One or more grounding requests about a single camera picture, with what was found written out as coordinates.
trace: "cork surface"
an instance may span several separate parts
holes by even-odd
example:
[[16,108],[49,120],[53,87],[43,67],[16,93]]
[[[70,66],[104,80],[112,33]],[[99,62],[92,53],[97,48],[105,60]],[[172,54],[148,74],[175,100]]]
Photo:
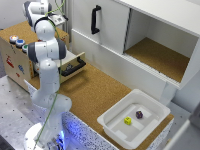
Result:
[[[29,82],[39,89],[38,77]],[[87,64],[82,72],[62,83],[60,87],[60,94],[72,100],[70,111],[120,150],[123,148],[105,134],[97,118],[130,92],[131,89],[90,64]],[[173,116],[169,115],[137,150],[145,150],[172,119]]]
[[125,53],[178,82],[181,82],[190,60],[149,38],[143,39]]
[[[60,30],[59,28],[57,28],[57,31],[60,38],[68,36],[66,32]],[[0,31],[0,37],[2,37],[7,42],[9,42],[9,38],[12,35],[17,35],[19,39],[25,40],[26,44],[38,41],[37,35],[35,32],[31,31],[31,27],[27,21]]]

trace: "white robotic arm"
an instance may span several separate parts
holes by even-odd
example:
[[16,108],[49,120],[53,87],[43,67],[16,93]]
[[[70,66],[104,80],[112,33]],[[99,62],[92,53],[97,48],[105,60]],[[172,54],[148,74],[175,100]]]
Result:
[[[57,95],[56,92],[60,87],[58,67],[53,60],[65,58],[67,52],[65,43],[54,37],[55,27],[52,25],[54,22],[48,16],[45,17],[45,14],[51,9],[48,0],[25,2],[23,5],[24,15],[32,31],[37,34],[38,39],[42,40],[41,42],[30,43],[27,54],[31,61],[39,63],[40,68],[40,89],[33,93],[31,99],[34,104],[47,109],[46,117],[49,116]],[[43,131],[40,130],[34,139],[37,140],[40,136],[36,150],[55,149],[55,147],[49,147],[49,143],[61,133],[63,129],[61,115],[63,112],[69,111],[71,106],[70,98],[60,94],[57,95],[55,105],[49,119],[46,120]]]

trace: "purple object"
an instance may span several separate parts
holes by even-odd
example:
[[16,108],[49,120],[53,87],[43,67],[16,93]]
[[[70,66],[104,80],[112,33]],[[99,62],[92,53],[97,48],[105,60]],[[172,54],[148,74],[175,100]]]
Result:
[[141,111],[137,111],[137,112],[136,112],[136,117],[137,117],[138,119],[143,118],[142,112],[141,112]]

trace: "black handle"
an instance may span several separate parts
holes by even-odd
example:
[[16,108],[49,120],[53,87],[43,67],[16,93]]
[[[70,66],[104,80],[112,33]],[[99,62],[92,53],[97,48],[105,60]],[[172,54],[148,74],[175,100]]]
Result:
[[96,28],[96,12],[101,10],[101,7],[96,5],[96,8],[92,10],[92,25],[91,25],[91,31],[92,34],[98,33],[100,30]]
[[78,66],[75,66],[69,70],[66,69],[65,71],[61,71],[61,75],[64,77],[69,76],[86,65],[86,63],[80,57],[77,58],[77,61],[80,63]]

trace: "yellow ball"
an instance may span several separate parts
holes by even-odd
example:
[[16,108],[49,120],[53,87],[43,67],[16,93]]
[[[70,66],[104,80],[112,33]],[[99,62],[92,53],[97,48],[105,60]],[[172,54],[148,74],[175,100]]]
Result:
[[131,117],[124,118],[124,123],[127,124],[127,125],[130,125],[131,124]]

